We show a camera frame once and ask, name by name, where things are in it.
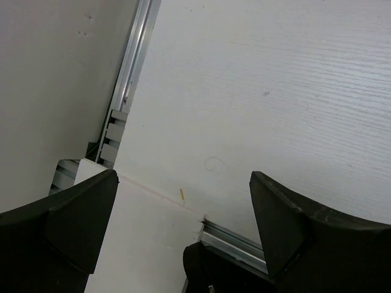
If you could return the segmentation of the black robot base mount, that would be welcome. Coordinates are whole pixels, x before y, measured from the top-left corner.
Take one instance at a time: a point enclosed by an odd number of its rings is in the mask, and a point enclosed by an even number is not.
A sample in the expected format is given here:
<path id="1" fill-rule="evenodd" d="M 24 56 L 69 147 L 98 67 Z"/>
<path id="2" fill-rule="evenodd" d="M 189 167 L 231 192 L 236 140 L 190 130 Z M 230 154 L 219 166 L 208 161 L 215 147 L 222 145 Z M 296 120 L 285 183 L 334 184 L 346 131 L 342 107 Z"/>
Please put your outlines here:
<path id="1" fill-rule="evenodd" d="M 183 252 L 186 292 L 276 292 L 272 283 L 196 242 Z"/>

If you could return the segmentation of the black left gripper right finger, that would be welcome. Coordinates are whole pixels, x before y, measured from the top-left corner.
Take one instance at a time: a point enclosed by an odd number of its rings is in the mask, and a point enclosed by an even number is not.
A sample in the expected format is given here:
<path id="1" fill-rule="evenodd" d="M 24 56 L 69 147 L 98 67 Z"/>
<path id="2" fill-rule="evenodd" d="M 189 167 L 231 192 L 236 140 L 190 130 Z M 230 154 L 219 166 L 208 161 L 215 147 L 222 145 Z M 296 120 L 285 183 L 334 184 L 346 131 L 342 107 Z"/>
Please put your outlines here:
<path id="1" fill-rule="evenodd" d="M 278 292 L 389 292 L 390 226 L 329 208 L 262 172 L 250 177 L 268 276 Z"/>

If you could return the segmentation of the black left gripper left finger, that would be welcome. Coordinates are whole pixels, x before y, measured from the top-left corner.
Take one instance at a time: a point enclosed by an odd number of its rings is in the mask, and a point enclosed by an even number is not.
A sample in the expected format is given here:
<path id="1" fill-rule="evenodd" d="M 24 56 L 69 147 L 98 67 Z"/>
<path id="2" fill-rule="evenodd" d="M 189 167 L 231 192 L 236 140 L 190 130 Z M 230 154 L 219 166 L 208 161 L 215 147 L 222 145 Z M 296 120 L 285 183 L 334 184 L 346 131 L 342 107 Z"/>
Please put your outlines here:
<path id="1" fill-rule="evenodd" d="M 1 214 L 1 292 L 84 292 L 95 271 L 119 179 L 105 170 Z"/>

